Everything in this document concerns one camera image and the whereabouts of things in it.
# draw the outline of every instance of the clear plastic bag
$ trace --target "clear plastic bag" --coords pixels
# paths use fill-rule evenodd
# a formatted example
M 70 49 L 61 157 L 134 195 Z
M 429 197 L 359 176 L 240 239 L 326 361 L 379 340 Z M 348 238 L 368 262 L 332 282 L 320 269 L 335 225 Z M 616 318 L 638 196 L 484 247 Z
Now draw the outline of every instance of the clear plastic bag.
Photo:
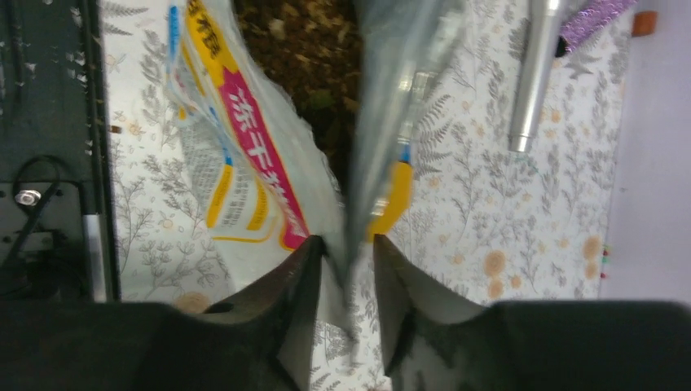
M 346 248 L 385 233 L 408 206 L 414 126 L 428 88 L 463 36 L 466 0 L 354 0 L 365 43 L 351 159 Z M 352 265 L 339 275 L 347 279 Z
M 183 154 L 231 284 L 240 290 L 308 235 L 343 253 L 336 179 L 309 125 L 249 58 L 228 0 L 171 0 L 167 86 Z M 320 320 L 346 327 L 323 267 Z

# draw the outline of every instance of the floral pattern tablecloth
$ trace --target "floral pattern tablecloth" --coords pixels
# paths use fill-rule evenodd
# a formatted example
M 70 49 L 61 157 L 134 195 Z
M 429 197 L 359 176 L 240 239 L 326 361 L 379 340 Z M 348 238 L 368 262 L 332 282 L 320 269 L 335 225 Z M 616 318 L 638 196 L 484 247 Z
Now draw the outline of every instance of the floral pattern tablecloth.
M 161 84 L 165 0 L 102 1 L 122 297 L 190 310 L 234 292 L 185 172 Z M 469 28 L 416 140 L 411 208 L 390 233 L 416 265 L 481 304 L 595 298 L 614 181 L 632 13 L 554 61 L 533 150 L 507 151 L 527 2 L 469 1 Z M 386 387 L 367 260 L 357 287 L 363 365 L 320 324 L 313 389 Z

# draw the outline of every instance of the pink label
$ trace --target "pink label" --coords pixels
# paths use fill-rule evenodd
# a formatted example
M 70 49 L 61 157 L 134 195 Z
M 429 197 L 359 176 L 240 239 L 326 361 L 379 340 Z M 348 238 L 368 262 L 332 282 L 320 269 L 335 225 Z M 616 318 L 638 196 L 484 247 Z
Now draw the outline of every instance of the pink label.
M 279 199 L 287 222 L 283 245 L 291 249 L 299 247 L 309 231 L 288 175 L 266 130 L 257 100 L 252 96 L 242 75 L 226 68 L 223 69 L 223 86 L 218 87 L 218 92 L 240 148 L 260 173 L 264 184 Z

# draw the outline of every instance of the metal screw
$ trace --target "metal screw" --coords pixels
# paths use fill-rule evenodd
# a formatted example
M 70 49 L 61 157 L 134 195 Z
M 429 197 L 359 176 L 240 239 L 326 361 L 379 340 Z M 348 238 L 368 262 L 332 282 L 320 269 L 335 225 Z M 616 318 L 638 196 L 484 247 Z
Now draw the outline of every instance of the metal screw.
M 17 201 L 17 204 L 26 206 L 34 206 L 38 204 L 40 199 L 41 193 L 35 190 L 22 190 L 15 195 L 15 201 Z

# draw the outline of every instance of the white wall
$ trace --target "white wall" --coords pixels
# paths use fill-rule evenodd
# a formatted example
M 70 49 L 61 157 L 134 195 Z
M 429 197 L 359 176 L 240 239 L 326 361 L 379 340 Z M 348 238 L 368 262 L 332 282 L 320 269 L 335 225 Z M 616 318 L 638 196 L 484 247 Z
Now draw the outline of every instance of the white wall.
M 691 1 L 641 1 L 632 39 L 604 298 L 691 302 Z

